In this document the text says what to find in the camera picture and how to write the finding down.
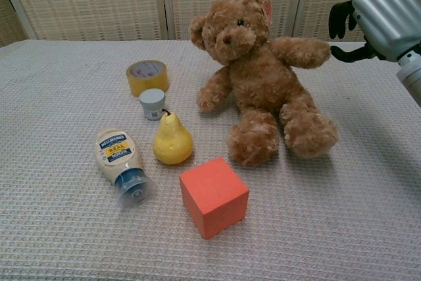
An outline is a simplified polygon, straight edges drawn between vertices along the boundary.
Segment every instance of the pear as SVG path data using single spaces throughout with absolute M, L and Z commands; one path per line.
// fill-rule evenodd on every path
M 175 113 L 162 111 L 165 113 L 153 140 L 153 153 L 164 164 L 175 165 L 189 158 L 193 139 Z

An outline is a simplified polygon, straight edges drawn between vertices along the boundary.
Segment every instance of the red foam block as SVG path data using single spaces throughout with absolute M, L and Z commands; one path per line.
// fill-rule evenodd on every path
M 249 188 L 218 157 L 180 175 L 183 203 L 204 239 L 242 220 Z

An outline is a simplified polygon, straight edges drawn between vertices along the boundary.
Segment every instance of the packing tape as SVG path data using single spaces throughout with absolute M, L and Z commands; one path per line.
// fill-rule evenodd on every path
M 160 61 L 136 62 L 127 68 L 126 75 L 130 91 L 135 97 L 149 88 L 167 91 L 170 86 L 166 65 Z

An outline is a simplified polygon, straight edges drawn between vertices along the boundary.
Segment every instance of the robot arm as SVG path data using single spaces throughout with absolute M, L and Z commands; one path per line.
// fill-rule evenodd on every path
M 357 25 L 366 43 L 352 52 L 331 46 L 332 55 L 353 63 L 375 56 L 398 62 L 397 77 L 421 107 L 421 4 L 417 0 L 350 0 L 334 5 L 329 15 L 329 35 L 343 38 Z

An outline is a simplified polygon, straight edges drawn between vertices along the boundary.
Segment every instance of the teddy bear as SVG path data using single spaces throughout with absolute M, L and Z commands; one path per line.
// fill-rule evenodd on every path
M 204 113 L 233 92 L 240 122 L 228 134 L 228 155 L 243 166 L 262 164 L 285 144 L 302 158 L 326 154 L 337 142 L 334 122 L 320 114 L 292 66 L 316 68 L 330 58 L 330 46 L 316 38 L 280 37 L 269 41 L 269 0 L 219 0 L 194 18 L 190 38 L 222 68 L 197 94 Z

